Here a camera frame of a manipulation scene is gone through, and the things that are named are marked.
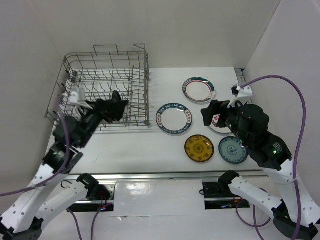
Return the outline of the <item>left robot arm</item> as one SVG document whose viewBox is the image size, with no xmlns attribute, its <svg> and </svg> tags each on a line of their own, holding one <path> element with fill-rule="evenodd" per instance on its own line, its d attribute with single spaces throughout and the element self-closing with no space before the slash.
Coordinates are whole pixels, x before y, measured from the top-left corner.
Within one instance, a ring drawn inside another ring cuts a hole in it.
<svg viewBox="0 0 320 240">
<path fill-rule="evenodd" d="M 84 198 L 106 198 L 107 189 L 89 173 L 81 174 L 71 186 L 52 199 L 50 194 L 64 181 L 83 157 L 84 148 L 102 121 L 120 121 L 128 105 L 127 100 L 116 97 L 87 102 L 88 108 L 81 119 L 59 111 L 59 122 L 53 131 L 54 144 L 27 188 L 5 193 L 20 194 L 16 202 L 0 216 L 0 233 L 5 240 L 37 240 L 44 228 L 60 213 Z"/>
</svg>

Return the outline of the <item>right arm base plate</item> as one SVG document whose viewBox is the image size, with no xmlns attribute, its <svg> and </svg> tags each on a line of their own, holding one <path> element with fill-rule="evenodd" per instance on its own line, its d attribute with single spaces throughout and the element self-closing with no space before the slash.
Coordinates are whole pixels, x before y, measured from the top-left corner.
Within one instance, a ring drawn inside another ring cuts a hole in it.
<svg viewBox="0 0 320 240">
<path fill-rule="evenodd" d="M 218 182 L 203 182 L 199 194 L 204 197 L 205 210 L 250 208 L 250 203 L 247 200 L 242 200 L 240 196 L 223 191 Z"/>
</svg>

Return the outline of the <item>black round plate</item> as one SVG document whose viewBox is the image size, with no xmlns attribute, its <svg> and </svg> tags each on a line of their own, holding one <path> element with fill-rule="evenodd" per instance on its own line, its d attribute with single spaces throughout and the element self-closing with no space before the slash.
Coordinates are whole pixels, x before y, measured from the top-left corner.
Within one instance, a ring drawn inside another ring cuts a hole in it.
<svg viewBox="0 0 320 240">
<path fill-rule="evenodd" d="M 128 100 L 122 99 L 120 93 L 117 90 L 113 91 L 111 100 L 118 110 L 124 110 L 126 106 L 129 104 Z"/>
</svg>

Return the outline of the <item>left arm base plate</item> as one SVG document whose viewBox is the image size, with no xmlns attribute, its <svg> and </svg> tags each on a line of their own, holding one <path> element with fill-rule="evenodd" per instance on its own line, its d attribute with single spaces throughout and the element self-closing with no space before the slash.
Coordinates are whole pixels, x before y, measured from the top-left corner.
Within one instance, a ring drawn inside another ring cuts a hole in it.
<svg viewBox="0 0 320 240">
<path fill-rule="evenodd" d="M 89 198 L 78 200 L 69 207 L 75 213 L 113 212 L 116 185 L 100 184 Z"/>
</svg>

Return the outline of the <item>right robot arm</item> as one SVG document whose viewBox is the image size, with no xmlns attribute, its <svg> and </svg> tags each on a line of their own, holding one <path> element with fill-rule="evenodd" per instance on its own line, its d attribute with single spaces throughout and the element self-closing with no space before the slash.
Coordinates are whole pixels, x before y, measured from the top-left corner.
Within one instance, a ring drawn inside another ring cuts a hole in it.
<svg viewBox="0 0 320 240">
<path fill-rule="evenodd" d="M 272 180 L 280 197 L 253 186 L 233 170 L 218 179 L 220 194 L 234 194 L 252 203 L 271 218 L 285 237 L 312 240 L 318 234 L 320 207 L 294 172 L 294 160 L 286 143 L 269 132 L 270 118 L 263 109 L 254 104 L 230 107 L 229 101 L 213 100 L 200 112 L 206 127 L 215 115 L 219 116 L 217 126 L 231 130 L 250 158 Z"/>
</svg>

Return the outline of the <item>yellow patterned plate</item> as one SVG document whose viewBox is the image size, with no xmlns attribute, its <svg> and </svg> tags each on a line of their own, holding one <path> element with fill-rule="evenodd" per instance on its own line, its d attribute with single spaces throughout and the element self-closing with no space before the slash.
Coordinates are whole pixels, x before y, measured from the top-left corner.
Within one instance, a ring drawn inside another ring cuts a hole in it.
<svg viewBox="0 0 320 240">
<path fill-rule="evenodd" d="M 186 140 L 184 151 L 192 161 L 196 163 L 206 163 L 213 157 L 215 148 L 208 137 L 196 134 Z"/>
</svg>

